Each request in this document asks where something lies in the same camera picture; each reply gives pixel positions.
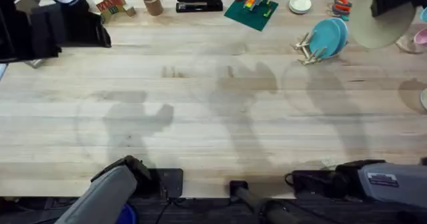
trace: small white dish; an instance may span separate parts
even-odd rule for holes
[[[423,108],[427,111],[427,89],[421,92],[420,101]]]
[[[307,13],[312,8],[310,0],[290,0],[289,9],[296,14]]]

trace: stapler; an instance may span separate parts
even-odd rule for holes
[[[221,0],[177,0],[176,12],[222,11]]]

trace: white plate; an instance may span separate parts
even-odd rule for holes
[[[307,13],[310,8],[312,8],[312,1],[310,0],[290,0],[289,1],[289,8],[291,11],[301,14],[301,13]]]
[[[294,8],[292,8],[291,5],[289,5],[289,10],[291,10],[291,12],[295,13],[295,14],[306,14],[308,11],[296,11]]]

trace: blue plate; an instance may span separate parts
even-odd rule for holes
[[[348,39],[348,30],[347,30],[346,23],[341,18],[331,18],[331,20],[333,20],[338,25],[338,27],[340,28],[340,34],[341,34],[340,44],[338,44],[338,48],[333,53],[333,55],[335,55],[339,53],[346,46],[347,39]]]
[[[340,44],[340,28],[331,19],[320,21],[313,29],[313,38],[310,41],[310,51],[313,53],[316,49],[316,57],[327,58],[335,53]],[[318,53],[326,47],[326,50],[320,56]]]
[[[421,21],[427,21],[427,8],[422,10],[421,15],[420,15],[420,19],[421,19]]]

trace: wooden table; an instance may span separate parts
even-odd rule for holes
[[[0,196],[78,196],[125,155],[182,168],[186,197],[225,197],[232,179],[285,195],[282,177],[294,169],[427,156],[426,55],[350,40],[338,58],[296,61],[290,44],[327,17],[332,0],[312,0],[306,15],[274,0],[262,32],[161,1],[164,14],[151,17],[143,1],[127,0],[137,16],[107,25],[111,49],[67,48],[38,69],[9,66]]]

